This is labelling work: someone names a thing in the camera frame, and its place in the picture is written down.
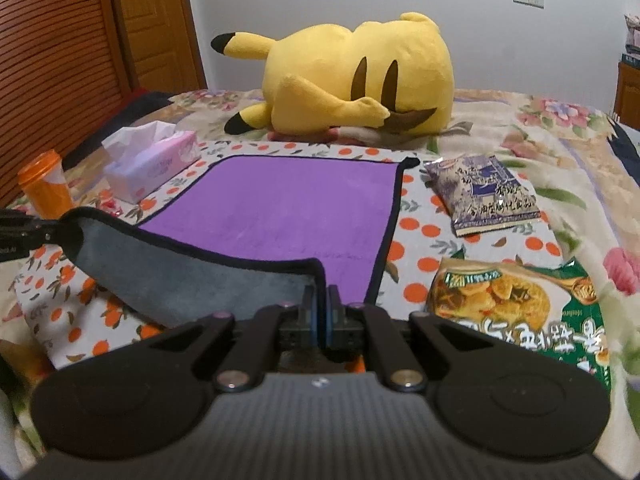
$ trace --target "purple cloth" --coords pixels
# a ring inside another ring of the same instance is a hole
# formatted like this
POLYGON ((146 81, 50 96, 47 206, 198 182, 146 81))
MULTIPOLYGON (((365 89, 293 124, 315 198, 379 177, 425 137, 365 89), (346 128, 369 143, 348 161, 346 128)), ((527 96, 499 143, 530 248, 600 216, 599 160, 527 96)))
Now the purple cloth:
POLYGON ((232 156, 141 228, 238 258, 316 257, 345 303, 363 301, 397 170, 396 163, 364 160, 232 156))

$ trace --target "black ear tip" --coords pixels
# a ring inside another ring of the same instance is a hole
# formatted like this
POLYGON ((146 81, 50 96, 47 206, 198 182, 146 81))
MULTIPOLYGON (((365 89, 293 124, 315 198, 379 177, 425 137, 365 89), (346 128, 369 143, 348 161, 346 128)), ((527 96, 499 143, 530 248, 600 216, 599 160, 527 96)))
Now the black ear tip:
POLYGON ((236 34, 234 32, 219 34, 218 36, 213 38, 213 40, 211 40, 212 49, 215 50, 216 52, 219 52, 220 54, 224 54, 226 45, 229 43, 229 41, 231 41, 231 38, 234 37, 235 35, 236 34))
POLYGON ((237 113, 225 123, 225 133, 229 135, 241 135, 253 130, 251 126, 244 122, 242 116, 237 113))

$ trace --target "white wall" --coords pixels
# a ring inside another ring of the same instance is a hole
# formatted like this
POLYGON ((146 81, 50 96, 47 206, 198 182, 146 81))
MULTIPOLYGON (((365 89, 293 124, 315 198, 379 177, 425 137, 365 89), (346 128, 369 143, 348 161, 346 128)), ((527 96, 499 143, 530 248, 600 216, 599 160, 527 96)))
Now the white wall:
POLYGON ((545 9, 512 0, 191 0, 210 88, 259 88, 261 61, 221 56, 209 46, 222 32, 284 37, 315 23, 349 28, 407 10, 434 19, 449 46, 458 88, 528 92, 605 111, 616 93, 625 12, 640 0, 545 0, 545 9))

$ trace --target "nightstand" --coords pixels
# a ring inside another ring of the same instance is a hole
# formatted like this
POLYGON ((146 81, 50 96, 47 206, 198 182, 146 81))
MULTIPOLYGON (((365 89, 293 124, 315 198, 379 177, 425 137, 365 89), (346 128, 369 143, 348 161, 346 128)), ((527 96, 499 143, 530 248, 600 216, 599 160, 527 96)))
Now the nightstand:
POLYGON ((640 70, 622 62, 618 64, 615 112, 621 123, 640 129, 640 70))

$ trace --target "pikachu plush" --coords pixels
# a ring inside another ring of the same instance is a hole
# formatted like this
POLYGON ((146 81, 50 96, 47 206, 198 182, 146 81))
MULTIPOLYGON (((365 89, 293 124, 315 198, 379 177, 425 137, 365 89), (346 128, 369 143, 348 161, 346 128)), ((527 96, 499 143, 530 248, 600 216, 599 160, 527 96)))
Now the pikachu plush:
POLYGON ((353 32, 315 25, 283 40, 221 34, 212 48, 265 59, 265 101, 225 125, 228 134, 273 127, 287 135, 333 126, 365 126, 410 135, 437 134, 450 120, 453 68, 440 29, 418 12, 394 22, 365 22, 353 32))

